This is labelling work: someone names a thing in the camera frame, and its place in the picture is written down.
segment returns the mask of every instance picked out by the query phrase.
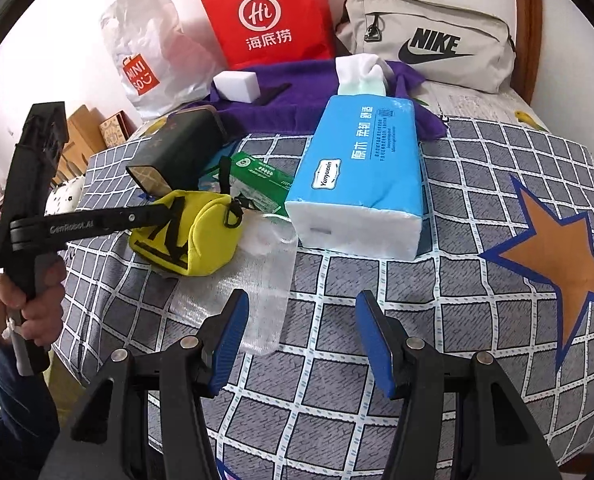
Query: nike logo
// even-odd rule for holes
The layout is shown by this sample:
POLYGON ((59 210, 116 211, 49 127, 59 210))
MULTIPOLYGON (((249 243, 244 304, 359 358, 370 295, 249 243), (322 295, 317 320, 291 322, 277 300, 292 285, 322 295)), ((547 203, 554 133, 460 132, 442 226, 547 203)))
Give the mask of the nike logo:
POLYGON ((399 50, 399 59, 409 65, 451 59, 453 57, 472 56, 472 54, 457 54, 457 44, 462 38, 445 34, 436 30, 418 28, 411 40, 408 40, 399 50), (410 47, 436 52, 436 54, 415 54, 410 47))

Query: red paper bag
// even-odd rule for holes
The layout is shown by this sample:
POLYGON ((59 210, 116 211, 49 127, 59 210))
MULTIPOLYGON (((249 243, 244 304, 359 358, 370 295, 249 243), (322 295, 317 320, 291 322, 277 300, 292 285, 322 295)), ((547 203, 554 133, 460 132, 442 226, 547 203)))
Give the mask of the red paper bag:
POLYGON ((202 0, 233 70, 335 55, 328 0, 202 0))

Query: wooden headboard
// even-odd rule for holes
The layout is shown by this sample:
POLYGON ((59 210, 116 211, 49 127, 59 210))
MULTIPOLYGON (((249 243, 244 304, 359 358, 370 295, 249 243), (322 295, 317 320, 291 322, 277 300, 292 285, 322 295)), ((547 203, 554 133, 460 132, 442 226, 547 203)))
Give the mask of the wooden headboard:
POLYGON ((542 0, 516 0, 516 6, 517 59, 510 85, 530 104, 542 50, 542 0))

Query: screw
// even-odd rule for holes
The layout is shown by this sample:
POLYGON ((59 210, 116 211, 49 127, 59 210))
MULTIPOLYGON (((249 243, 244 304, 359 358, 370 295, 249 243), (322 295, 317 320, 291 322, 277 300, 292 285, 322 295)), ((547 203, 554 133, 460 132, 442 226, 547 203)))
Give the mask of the screw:
POLYGON ((125 348, 118 348, 112 354, 110 354, 110 359, 113 360, 115 363, 120 363, 124 359, 128 357, 128 351, 125 348))
POLYGON ((187 335, 181 339, 179 344, 181 345, 181 348, 195 348, 197 345, 199 345, 199 339, 197 339, 194 335, 187 335))
POLYGON ((406 339, 406 346, 413 350, 421 350, 426 346, 426 343, 419 337, 409 337, 406 339))
POLYGON ((477 361, 483 365, 491 365, 493 364, 494 358, 488 352, 478 352, 477 361))

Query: sleeve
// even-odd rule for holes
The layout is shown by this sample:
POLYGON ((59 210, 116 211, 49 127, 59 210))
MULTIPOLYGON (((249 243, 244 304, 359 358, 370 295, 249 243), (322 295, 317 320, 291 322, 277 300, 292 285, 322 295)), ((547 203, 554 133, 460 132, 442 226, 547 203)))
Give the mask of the sleeve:
POLYGON ((43 375, 21 377, 12 347, 0 345, 0 452, 40 470, 59 434, 57 408, 43 375))

